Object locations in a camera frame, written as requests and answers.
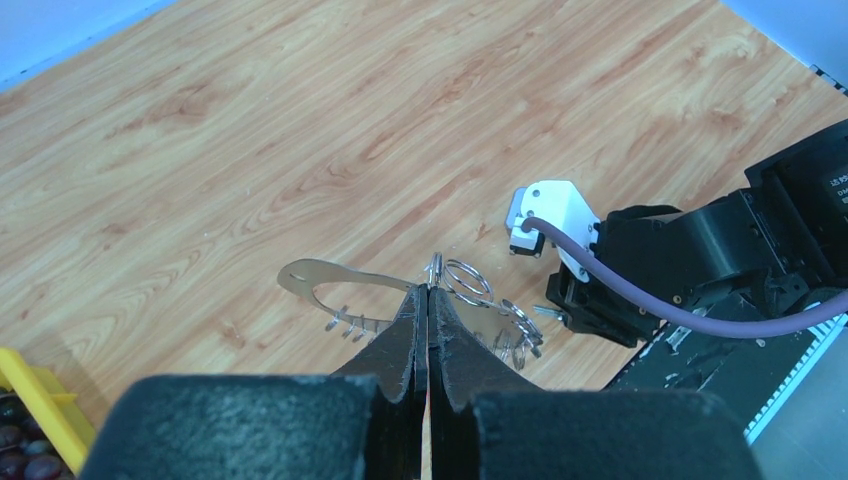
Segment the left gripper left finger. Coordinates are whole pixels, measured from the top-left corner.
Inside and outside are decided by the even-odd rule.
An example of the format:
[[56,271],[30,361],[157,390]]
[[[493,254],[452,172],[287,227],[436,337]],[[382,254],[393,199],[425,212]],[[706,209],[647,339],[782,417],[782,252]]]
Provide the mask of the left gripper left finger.
[[391,403],[424,389],[424,286],[414,285],[393,321],[333,376],[374,377]]

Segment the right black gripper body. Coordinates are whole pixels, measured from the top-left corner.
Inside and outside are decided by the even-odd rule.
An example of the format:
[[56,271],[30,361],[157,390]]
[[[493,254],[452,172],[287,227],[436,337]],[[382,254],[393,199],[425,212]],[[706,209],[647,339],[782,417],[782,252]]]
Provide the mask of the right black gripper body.
[[[745,295],[765,318],[782,314],[776,280],[782,267],[751,210],[713,203],[684,213],[634,206],[610,213],[591,247],[611,270],[678,308],[709,308]],[[567,267],[550,276],[546,298],[575,333],[625,347],[650,340],[658,317],[643,313],[599,280],[578,281]]]

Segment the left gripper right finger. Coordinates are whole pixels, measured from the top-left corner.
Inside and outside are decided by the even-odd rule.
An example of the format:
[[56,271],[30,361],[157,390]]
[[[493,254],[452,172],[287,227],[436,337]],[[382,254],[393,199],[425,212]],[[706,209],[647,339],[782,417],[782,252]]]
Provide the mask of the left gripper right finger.
[[511,369],[462,323],[447,292],[428,292],[428,368],[432,410],[460,411],[491,392],[538,392],[540,387]]

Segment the silver metal keyring holder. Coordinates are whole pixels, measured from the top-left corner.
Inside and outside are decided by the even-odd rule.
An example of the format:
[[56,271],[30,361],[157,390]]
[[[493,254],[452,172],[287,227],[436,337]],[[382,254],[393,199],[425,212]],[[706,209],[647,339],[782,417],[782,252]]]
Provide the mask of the silver metal keyring holder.
[[[511,363],[514,369],[520,371],[525,368],[528,356],[542,357],[544,336],[535,322],[513,302],[497,298],[486,277],[472,265],[445,258],[436,252],[424,273],[424,284],[444,290],[461,324],[503,362]],[[379,293],[407,293],[416,286],[409,280],[310,258],[284,266],[277,275],[277,283],[287,292],[329,314],[331,319],[325,330],[330,332],[341,325],[342,337],[352,342],[358,342],[369,334],[381,334],[393,320],[364,312],[354,313],[347,304],[332,308],[319,298],[320,289],[325,286],[354,286],[374,287]]]

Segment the blue headed key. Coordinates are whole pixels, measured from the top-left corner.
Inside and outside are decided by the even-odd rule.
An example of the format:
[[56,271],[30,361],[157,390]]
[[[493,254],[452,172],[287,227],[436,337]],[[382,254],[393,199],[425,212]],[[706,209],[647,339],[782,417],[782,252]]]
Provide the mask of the blue headed key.
[[536,314],[554,318],[558,322],[564,322],[566,313],[557,308],[546,307],[543,305],[534,305],[533,310]]

